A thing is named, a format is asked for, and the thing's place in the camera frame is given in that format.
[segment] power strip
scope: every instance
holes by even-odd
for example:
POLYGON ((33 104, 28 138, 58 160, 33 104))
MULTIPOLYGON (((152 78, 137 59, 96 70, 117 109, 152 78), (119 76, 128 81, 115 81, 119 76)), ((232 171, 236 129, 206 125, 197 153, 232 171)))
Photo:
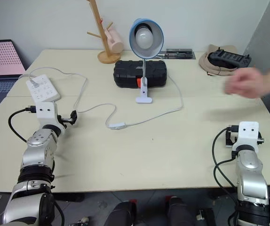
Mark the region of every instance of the power strip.
POLYGON ((52 102, 61 98, 60 94, 45 74, 32 78, 32 80, 34 84, 30 80, 27 80, 26 85, 35 103, 52 102))

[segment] black case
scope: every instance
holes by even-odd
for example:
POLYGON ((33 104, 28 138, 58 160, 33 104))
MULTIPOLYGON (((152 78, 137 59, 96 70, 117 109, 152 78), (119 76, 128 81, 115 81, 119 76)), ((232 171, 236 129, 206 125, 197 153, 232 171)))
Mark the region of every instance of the black case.
MULTIPOLYGON (((143 62, 122 61, 116 62, 114 67, 114 81, 122 88, 138 88, 137 79, 143 76, 143 62)), ((161 87, 167 81, 167 67, 164 61, 146 61, 145 76, 148 79, 148 87, 161 87)))

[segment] black remote controller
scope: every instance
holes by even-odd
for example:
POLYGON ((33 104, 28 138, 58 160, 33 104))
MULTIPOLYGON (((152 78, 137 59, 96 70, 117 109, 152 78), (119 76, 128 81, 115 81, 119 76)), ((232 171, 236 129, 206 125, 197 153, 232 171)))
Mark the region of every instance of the black remote controller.
POLYGON ((242 56, 235 53, 226 52, 224 49, 218 49, 217 51, 209 54, 209 58, 214 62, 223 61, 238 68, 248 67, 251 62, 251 57, 249 55, 242 56))

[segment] table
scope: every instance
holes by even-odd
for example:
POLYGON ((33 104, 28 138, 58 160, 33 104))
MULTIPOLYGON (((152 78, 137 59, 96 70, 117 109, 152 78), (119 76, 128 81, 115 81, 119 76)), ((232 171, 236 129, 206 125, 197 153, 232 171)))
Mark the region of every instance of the table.
MULTIPOLYGON (((163 88, 149 89, 153 104, 139 105, 138 89, 121 89, 113 80, 114 65, 98 62, 97 50, 44 50, 27 72, 50 66, 64 72, 81 73, 89 83, 80 101, 84 110, 101 103, 114 103, 118 110, 110 123, 133 123, 179 106, 178 92, 170 80, 163 88)), ((202 53, 196 53, 197 59, 202 53)), ((122 60, 136 60, 125 51, 122 60)), ((55 153, 54 192, 91 192, 156 188, 217 187, 212 175, 211 145, 215 135, 229 124, 258 121, 265 143, 259 147, 263 175, 270 185, 270 114, 260 99, 225 95, 224 77, 207 76, 197 60, 167 60, 169 74, 179 85, 184 101, 181 111, 141 125, 110 130, 104 122, 112 106, 79 113, 68 126, 55 153)), ((62 98, 58 112, 68 117, 83 79, 64 76, 50 69, 46 73, 62 98)), ((0 192, 10 192, 16 183, 26 145, 8 127, 8 116, 33 101, 20 79, 0 104, 0 192)), ((13 126, 28 138, 38 128, 35 114, 21 113, 13 126)), ((231 149, 224 136, 217 140, 217 160, 229 159, 231 149)), ((236 182, 235 162, 222 170, 236 182)), ((218 177, 224 186, 227 182, 218 177)))

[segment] wooden stand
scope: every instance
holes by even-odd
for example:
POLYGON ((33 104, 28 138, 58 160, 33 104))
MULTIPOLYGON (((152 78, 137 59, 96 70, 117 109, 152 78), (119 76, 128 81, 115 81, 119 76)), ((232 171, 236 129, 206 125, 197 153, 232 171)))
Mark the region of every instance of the wooden stand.
POLYGON ((98 9, 97 9, 96 1, 95 0, 87 0, 87 1, 89 1, 89 4, 90 4, 90 7, 92 9, 92 12, 93 12, 93 15, 94 15, 94 18, 95 18, 95 21, 96 21, 96 25, 98 27, 98 30, 99 30, 100 35, 93 34, 91 32, 87 32, 87 34, 90 34, 90 35, 93 35, 95 37, 98 37, 98 38, 101 38, 102 39, 102 42, 103 42, 103 46, 105 48, 105 51, 100 52, 97 55, 98 60, 101 63, 103 63, 103 64, 113 64, 113 63, 117 62, 120 59, 120 53, 117 53, 117 54, 111 53, 111 51, 109 49, 109 46, 108 46, 108 42, 107 42, 107 36, 106 36, 106 34, 105 34, 104 30, 103 30, 103 25, 102 25, 103 20, 99 16, 99 12, 98 12, 98 9))

